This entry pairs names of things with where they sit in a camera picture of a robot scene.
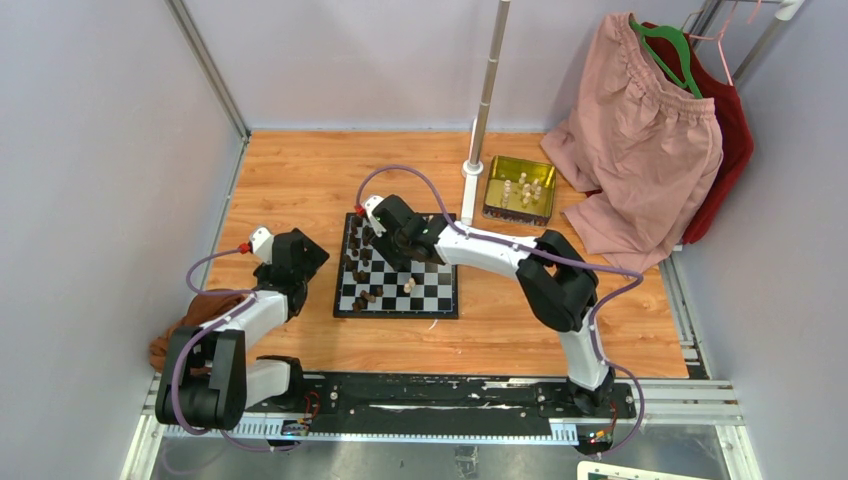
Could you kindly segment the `black white chess board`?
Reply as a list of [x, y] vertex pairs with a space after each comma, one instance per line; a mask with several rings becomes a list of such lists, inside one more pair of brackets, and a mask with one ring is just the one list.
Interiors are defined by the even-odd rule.
[[[412, 262], [398, 272], [380, 256], [366, 236], [370, 229], [354, 213], [345, 217], [333, 315], [336, 318], [459, 317], [459, 278], [455, 266]], [[413, 277], [410, 294], [403, 285]]]

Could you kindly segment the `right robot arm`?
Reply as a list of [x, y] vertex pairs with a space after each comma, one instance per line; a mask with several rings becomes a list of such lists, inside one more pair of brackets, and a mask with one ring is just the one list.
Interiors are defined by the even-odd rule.
[[417, 261], [471, 267], [516, 281], [535, 318], [557, 333], [575, 411], [592, 418], [609, 407], [615, 374], [600, 359], [589, 327], [598, 278], [563, 235], [552, 230], [539, 237], [496, 234], [442, 214], [416, 213], [397, 195], [372, 195], [356, 212], [371, 228], [374, 248], [397, 271]]

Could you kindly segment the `light chess piece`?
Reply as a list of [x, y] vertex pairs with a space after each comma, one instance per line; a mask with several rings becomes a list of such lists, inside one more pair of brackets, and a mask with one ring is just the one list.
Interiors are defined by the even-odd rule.
[[403, 292], [406, 294], [410, 294], [416, 286], [416, 281], [413, 277], [410, 277], [407, 282], [403, 285]]

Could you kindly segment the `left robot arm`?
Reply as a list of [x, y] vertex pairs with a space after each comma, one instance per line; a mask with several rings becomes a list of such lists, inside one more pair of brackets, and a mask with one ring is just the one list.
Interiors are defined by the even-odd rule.
[[308, 283], [329, 254], [297, 228], [274, 234], [259, 227], [237, 250], [260, 261], [255, 287], [237, 291], [237, 303], [212, 319], [178, 327], [168, 341], [155, 416], [192, 435], [232, 430], [246, 409], [263, 402], [293, 413], [307, 397], [298, 359], [270, 355], [249, 362], [247, 351], [300, 314]]

